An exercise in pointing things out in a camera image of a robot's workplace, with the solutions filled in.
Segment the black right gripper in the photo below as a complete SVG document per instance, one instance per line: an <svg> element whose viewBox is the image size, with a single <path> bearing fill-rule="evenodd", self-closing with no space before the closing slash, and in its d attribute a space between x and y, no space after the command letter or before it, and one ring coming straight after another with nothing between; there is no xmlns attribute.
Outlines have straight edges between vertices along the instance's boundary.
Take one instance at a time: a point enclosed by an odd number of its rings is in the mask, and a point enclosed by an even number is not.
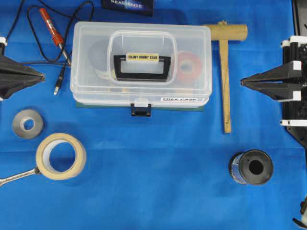
<svg viewBox="0 0 307 230"><path fill-rule="evenodd" d="M283 64L241 80L241 85L282 102L282 126L307 125L307 38L293 35L282 41ZM284 81L274 83L265 81Z"/></svg>

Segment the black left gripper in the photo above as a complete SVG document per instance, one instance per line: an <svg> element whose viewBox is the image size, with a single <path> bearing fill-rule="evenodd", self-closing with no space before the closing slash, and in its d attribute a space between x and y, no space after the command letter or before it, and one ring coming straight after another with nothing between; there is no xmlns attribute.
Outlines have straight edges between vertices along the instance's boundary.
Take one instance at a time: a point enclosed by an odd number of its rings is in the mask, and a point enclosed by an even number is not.
<svg viewBox="0 0 307 230"><path fill-rule="evenodd" d="M8 99L14 93L45 81L45 75L31 67L4 56L6 38L0 38L0 100Z"/></svg>

